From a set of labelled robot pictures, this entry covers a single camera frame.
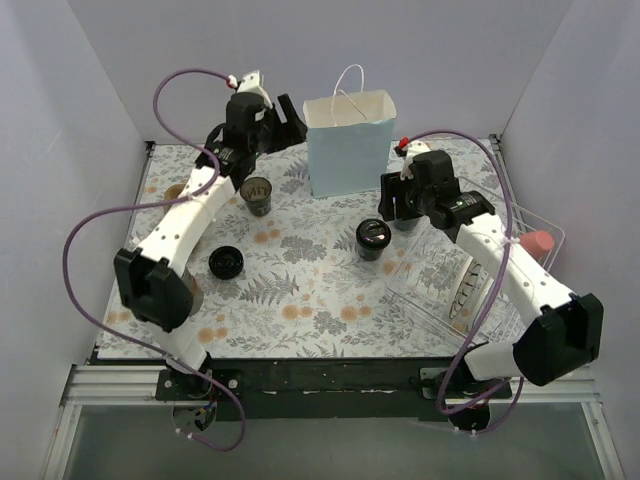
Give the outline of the dark takeout coffee cup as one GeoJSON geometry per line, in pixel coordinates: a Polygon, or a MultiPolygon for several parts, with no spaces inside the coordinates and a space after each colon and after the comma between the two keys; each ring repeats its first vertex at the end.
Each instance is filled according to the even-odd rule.
{"type": "Polygon", "coordinates": [[[385,247],[379,248],[375,246],[366,246],[360,244],[357,244],[356,247],[361,259],[368,262],[378,260],[385,250],[385,247]]]}

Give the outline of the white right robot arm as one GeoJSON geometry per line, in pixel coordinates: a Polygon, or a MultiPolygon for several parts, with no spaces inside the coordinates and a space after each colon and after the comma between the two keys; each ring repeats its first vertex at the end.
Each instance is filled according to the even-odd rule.
{"type": "Polygon", "coordinates": [[[469,254],[515,306],[526,329],[515,342],[466,349],[452,373],[454,389],[475,397],[489,380],[522,377],[536,386],[596,360],[604,306],[554,279],[503,224],[478,191],[464,192],[451,157],[414,141],[398,150],[400,171],[381,177],[378,211],[386,221],[429,219],[469,254]]]}

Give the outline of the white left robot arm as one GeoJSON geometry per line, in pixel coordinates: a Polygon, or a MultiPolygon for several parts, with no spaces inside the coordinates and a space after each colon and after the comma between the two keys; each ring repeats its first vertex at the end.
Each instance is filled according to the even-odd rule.
{"type": "Polygon", "coordinates": [[[256,93],[235,93],[224,123],[209,134],[203,152],[179,194],[153,231],[133,250],[114,258],[121,303],[149,324],[167,364],[178,370],[178,387],[193,400],[213,386],[203,369],[207,353],[188,320],[202,304],[187,268],[188,259],[209,224],[252,174],[262,154],[305,141],[307,127],[286,94],[267,107],[256,93]]]}

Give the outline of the light blue paper bag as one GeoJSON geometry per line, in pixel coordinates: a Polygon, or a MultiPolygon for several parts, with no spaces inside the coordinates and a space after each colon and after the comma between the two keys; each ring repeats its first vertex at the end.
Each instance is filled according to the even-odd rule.
{"type": "Polygon", "coordinates": [[[328,97],[307,100],[308,171],[318,198],[375,190],[386,172],[397,111],[384,90],[360,88],[348,93],[337,80],[328,97]]]}

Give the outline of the black plastic cup lid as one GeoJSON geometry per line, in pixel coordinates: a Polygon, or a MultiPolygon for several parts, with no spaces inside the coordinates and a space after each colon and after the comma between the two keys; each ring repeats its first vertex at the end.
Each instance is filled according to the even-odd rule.
{"type": "Polygon", "coordinates": [[[356,242],[361,249],[380,252],[391,242],[391,229],[382,220],[365,219],[356,228],[356,242]]]}

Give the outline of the brown cardboard cup carrier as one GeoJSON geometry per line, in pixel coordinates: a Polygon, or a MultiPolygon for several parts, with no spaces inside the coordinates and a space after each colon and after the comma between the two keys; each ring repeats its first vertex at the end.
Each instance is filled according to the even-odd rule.
{"type": "Polygon", "coordinates": [[[163,196],[163,209],[164,211],[168,211],[175,203],[175,200],[180,197],[180,194],[185,188],[185,184],[174,184],[170,186],[165,192],[163,196]]]}

